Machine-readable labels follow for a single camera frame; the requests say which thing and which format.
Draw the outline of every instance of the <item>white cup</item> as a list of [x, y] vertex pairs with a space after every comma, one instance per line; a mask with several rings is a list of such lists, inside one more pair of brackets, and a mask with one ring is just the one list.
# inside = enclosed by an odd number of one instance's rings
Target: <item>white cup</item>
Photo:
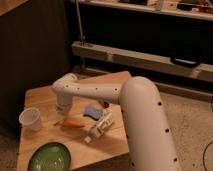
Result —
[[19, 122], [23, 127], [27, 127], [33, 131], [39, 131], [42, 128], [39, 109], [35, 107], [25, 109], [19, 115]]

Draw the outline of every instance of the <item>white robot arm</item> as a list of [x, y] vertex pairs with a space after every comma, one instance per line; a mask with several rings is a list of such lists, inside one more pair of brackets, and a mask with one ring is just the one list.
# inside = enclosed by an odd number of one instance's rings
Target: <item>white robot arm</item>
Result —
[[53, 84], [57, 110], [65, 113], [73, 96], [120, 104], [135, 171], [180, 171], [171, 130], [156, 86], [144, 77], [123, 84], [80, 84], [67, 74]]

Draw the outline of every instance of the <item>green bowl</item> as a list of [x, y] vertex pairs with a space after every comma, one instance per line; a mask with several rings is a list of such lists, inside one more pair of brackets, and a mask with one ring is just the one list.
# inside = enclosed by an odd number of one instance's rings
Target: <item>green bowl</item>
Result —
[[71, 156], [67, 147], [51, 142], [41, 146], [29, 161], [28, 171], [68, 171]]

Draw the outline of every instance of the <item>cable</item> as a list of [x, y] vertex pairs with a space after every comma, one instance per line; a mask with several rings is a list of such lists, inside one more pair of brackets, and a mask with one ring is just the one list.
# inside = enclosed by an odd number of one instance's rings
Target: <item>cable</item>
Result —
[[213, 144], [213, 141], [209, 142], [209, 143], [206, 145], [206, 147], [205, 147], [205, 149], [204, 149], [204, 151], [203, 151], [203, 167], [204, 167], [205, 171], [208, 171], [207, 168], [206, 168], [206, 163], [205, 163], [206, 151], [207, 151], [207, 149], [209, 148], [209, 146], [212, 145], [212, 144]]

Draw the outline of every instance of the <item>orange object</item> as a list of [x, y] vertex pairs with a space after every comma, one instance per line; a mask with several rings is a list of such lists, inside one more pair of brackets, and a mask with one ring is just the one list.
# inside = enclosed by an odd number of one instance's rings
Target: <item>orange object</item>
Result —
[[72, 128], [83, 128], [85, 125], [80, 123], [78, 120], [65, 118], [61, 126], [72, 127]]

